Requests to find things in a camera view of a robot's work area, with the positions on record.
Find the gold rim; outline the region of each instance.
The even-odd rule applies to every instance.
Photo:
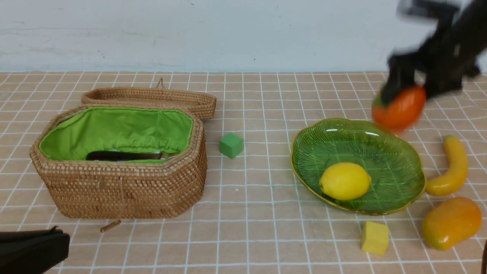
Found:
[[[293,152],[294,152],[294,142],[296,141],[296,137],[299,136],[299,134],[301,134],[301,132],[303,132],[304,130],[306,129],[309,129],[309,128],[312,128],[314,126],[316,126],[318,123],[321,123],[321,122],[324,122],[324,121],[327,121],[327,120],[331,120],[331,119],[334,119],[334,120],[337,120],[337,119],[341,119],[341,120],[345,120],[345,121],[348,121],[348,122],[351,122],[351,123],[355,123],[355,122],[365,122],[365,123],[370,123],[373,125],[372,122],[370,121],[365,121],[365,120],[361,120],[361,121],[354,121],[354,120],[350,120],[350,119],[346,119],[346,118],[325,118],[323,120],[320,120],[318,122],[316,122],[314,125],[312,126],[309,126],[309,127],[306,127],[306,128],[303,128],[301,129],[297,134],[296,136],[294,136],[293,138],[293,142],[291,143],[291,154],[289,156],[289,162],[291,164],[291,169],[293,170],[293,173],[294,173],[294,176],[296,176],[298,178],[298,180],[301,182],[301,184],[303,184],[314,196],[316,196],[318,199],[320,199],[321,201],[327,203],[327,204],[330,204],[330,205],[333,205],[335,207],[338,207],[340,209],[343,209],[343,210],[346,210],[346,211],[349,211],[349,212],[355,212],[355,213],[361,213],[361,214],[365,214],[365,215],[387,215],[387,214],[391,214],[391,213],[396,213],[396,212],[399,212],[399,211],[402,211],[404,210],[405,208],[407,208],[408,206],[410,206],[413,202],[417,201],[423,194],[424,192],[426,191],[426,174],[424,173],[424,170],[423,170],[423,160],[421,159],[421,156],[419,155],[419,153],[416,151],[416,149],[411,146],[407,141],[397,137],[396,135],[392,134],[392,133],[389,133],[389,132],[385,132],[379,128],[377,128],[378,130],[382,131],[384,134],[389,134],[391,136],[393,136],[394,138],[396,139],[399,139],[403,142],[406,142],[409,146],[411,146],[411,148],[414,150],[414,152],[416,153],[416,155],[418,155],[418,158],[419,158],[419,163],[420,163],[420,166],[421,166],[421,173],[423,174],[423,177],[424,177],[424,184],[423,184],[423,189],[421,190],[421,192],[418,194],[418,196],[416,196],[414,199],[412,199],[411,201],[409,201],[407,204],[405,204],[403,207],[401,208],[398,208],[398,209],[395,209],[395,210],[391,210],[391,211],[386,211],[386,212],[373,212],[373,211],[363,211],[363,210],[353,210],[351,208],[348,208],[348,207],[344,207],[344,206],[341,206],[339,204],[336,204],[332,201],[329,201],[325,198],[323,198],[320,194],[316,193],[313,189],[311,189],[309,187],[308,184],[306,184],[298,175],[297,175],[297,172],[296,172],[296,169],[294,168],[294,165],[293,165]]]

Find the black object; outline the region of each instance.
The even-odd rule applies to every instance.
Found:
[[[69,254],[69,234],[57,229],[0,232],[0,273],[42,274]]]
[[[460,91],[463,77],[480,74],[477,57],[487,48],[487,0],[472,0],[460,13],[460,4],[435,0],[402,0],[398,13],[408,17],[436,20],[434,34],[417,51],[392,54],[389,78],[380,99],[392,102],[404,89],[418,85],[415,71],[425,74],[427,99]]]
[[[86,155],[87,161],[132,161],[132,160],[149,160],[160,159],[163,153],[137,153],[137,152],[120,152],[120,151],[93,151]]]
[[[482,266],[480,274],[487,274],[487,240],[484,245],[484,252],[482,254]]]

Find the wicker basket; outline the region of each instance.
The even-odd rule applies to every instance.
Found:
[[[162,78],[155,88],[114,87],[99,88],[81,96],[83,104],[120,104],[128,102],[141,107],[176,107],[191,111],[199,119],[211,119],[215,115],[216,97],[186,90],[167,89]]]
[[[215,105],[216,98],[204,93],[150,88],[97,89],[83,96],[83,105],[49,122],[31,147],[30,157],[63,215],[116,219],[103,227],[102,232],[124,218],[175,217],[193,206],[203,194],[207,156],[201,119],[212,117]],[[193,120],[189,148],[162,164],[54,161],[44,156],[39,144],[51,130],[76,114],[99,106],[180,110]]]

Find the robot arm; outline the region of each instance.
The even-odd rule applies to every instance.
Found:
[[[418,85],[415,71],[426,76],[427,99],[462,89],[463,77],[480,74],[477,57],[487,48],[487,0],[472,0],[460,13],[460,5],[437,0],[403,0],[398,12],[437,21],[436,31],[413,52],[392,54],[389,78],[380,99],[389,104],[404,89]]]

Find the foam cube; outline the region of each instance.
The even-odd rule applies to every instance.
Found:
[[[389,228],[387,225],[367,221],[362,229],[362,251],[384,255],[388,246]]]
[[[220,140],[220,153],[234,159],[244,150],[244,140],[234,133],[228,133]]]

